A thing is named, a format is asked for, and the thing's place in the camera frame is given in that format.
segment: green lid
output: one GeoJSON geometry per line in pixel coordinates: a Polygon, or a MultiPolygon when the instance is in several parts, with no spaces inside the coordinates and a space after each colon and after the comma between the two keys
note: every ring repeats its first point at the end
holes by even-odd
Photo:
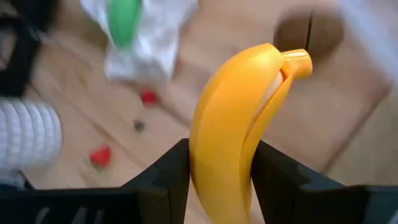
{"type": "Polygon", "coordinates": [[[134,38],[141,14],[140,0],[111,0],[108,7],[109,31],[118,47],[128,47],[134,38]]]}

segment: red strawberry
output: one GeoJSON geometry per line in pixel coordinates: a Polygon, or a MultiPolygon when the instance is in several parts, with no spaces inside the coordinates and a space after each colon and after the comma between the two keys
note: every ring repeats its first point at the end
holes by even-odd
{"type": "Polygon", "coordinates": [[[157,96],[153,91],[143,90],[140,92],[140,96],[144,106],[151,106],[157,103],[157,96]]]}
{"type": "Polygon", "coordinates": [[[92,164],[105,168],[111,160],[111,148],[109,145],[103,145],[90,153],[90,161],[92,164]]]}

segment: banana peel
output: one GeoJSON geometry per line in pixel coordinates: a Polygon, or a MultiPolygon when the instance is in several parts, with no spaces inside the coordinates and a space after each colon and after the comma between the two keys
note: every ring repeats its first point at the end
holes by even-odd
{"type": "Polygon", "coordinates": [[[294,78],[312,73],[305,50],[271,44],[229,59],[207,83],[193,115],[190,170],[200,203],[215,224],[250,223],[250,168],[256,147],[294,78]]]}

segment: dark brown circle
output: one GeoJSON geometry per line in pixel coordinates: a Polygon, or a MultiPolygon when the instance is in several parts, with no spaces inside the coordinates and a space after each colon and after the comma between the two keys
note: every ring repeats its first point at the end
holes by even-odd
{"type": "Polygon", "coordinates": [[[337,12],[301,10],[289,13],[279,22],[274,45],[281,52],[306,49],[316,64],[338,48],[343,36],[343,20],[337,12]]]}

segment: white cloth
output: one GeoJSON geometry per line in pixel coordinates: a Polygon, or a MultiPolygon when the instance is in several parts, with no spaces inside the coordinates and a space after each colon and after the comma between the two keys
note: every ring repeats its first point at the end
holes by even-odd
{"type": "MultiPolygon", "coordinates": [[[[80,0],[80,3],[111,40],[107,19],[109,0],[80,0]]],[[[108,46],[104,69],[110,79],[170,79],[173,75],[179,30],[197,8],[197,0],[142,0],[141,4],[141,18],[130,49],[108,46]]]]}

